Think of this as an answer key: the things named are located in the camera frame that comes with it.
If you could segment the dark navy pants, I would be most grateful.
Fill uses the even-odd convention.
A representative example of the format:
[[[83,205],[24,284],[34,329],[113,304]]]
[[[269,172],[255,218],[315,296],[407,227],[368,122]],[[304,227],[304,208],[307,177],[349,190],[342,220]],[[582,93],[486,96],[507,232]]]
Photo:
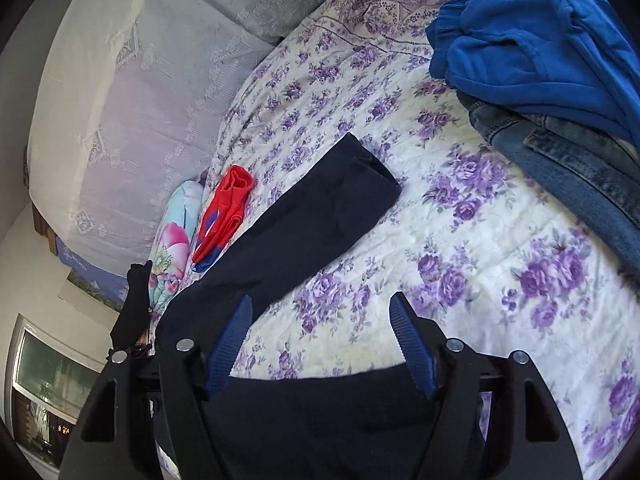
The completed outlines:
[[[437,405],[408,367],[234,379],[250,326],[348,252],[397,202],[393,175],[343,136],[194,284],[156,331],[163,414],[185,479],[407,479]]]

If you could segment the black garment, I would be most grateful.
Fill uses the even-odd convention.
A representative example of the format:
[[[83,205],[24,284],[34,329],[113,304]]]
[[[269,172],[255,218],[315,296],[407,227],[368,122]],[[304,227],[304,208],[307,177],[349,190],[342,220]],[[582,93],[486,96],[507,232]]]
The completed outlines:
[[[128,292],[111,329],[111,350],[127,350],[138,344],[150,325],[149,279],[152,261],[133,263],[127,272]]]

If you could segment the blue patterned pillow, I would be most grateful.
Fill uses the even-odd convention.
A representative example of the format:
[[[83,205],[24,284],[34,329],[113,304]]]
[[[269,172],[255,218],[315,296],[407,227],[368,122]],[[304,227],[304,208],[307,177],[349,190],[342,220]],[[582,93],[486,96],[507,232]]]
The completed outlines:
[[[55,237],[58,260],[70,267],[67,279],[89,296],[115,311],[122,310],[128,292],[126,278],[111,274],[81,258]]]

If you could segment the purple floral bed quilt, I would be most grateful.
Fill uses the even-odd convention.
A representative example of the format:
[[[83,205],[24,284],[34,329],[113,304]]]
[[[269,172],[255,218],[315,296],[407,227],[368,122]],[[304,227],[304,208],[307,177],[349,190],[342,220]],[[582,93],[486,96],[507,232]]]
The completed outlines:
[[[348,252],[265,310],[231,377],[320,379],[405,365],[388,320],[390,297],[403,292],[418,314],[478,351],[528,351],[582,474],[600,479],[639,423],[638,288],[427,73],[423,31],[444,1],[326,0],[234,98],[207,182],[238,165],[255,184],[222,255],[343,136],[382,162],[400,194]]]

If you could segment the turquoise floral folded blanket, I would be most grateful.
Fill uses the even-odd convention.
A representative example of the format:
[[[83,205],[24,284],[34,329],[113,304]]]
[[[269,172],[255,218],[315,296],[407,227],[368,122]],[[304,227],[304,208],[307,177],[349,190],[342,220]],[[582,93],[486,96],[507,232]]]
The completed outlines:
[[[172,192],[150,252],[149,297],[152,320],[157,321],[178,292],[186,273],[204,188],[187,180]]]

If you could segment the red and blue small garment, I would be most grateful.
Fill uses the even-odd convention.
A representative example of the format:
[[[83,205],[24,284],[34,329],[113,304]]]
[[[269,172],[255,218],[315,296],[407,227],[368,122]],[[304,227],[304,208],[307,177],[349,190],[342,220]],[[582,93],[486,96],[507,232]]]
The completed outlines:
[[[192,254],[195,272],[203,273],[210,268],[239,229],[253,186],[253,177],[238,165],[231,166],[221,178],[202,215]]]

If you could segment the blue denim jeans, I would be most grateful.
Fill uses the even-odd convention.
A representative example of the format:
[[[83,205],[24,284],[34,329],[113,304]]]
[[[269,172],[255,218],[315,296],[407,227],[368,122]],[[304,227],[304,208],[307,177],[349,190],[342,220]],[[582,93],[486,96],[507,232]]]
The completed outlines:
[[[475,130],[639,274],[639,161],[608,133],[458,91]]]

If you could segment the white lace bed cover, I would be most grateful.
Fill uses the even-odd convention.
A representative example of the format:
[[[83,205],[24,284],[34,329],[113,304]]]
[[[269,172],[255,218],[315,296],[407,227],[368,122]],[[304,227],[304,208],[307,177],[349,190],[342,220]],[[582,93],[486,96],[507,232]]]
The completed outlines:
[[[144,260],[236,92],[323,1],[73,0],[28,142],[30,198],[63,243],[116,275]]]

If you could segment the blue and red hoodie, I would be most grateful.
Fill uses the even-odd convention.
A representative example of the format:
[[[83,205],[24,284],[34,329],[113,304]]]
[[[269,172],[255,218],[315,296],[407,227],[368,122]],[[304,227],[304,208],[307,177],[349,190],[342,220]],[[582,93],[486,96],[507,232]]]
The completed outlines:
[[[426,36],[469,96],[639,142],[639,48],[608,0],[451,0]]]

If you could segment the window with white frame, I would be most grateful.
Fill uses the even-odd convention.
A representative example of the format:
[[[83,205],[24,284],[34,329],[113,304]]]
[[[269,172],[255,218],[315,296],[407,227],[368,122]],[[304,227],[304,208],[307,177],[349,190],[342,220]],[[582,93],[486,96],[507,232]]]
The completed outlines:
[[[103,364],[16,318],[8,358],[4,414],[13,439],[30,460],[52,474]]]

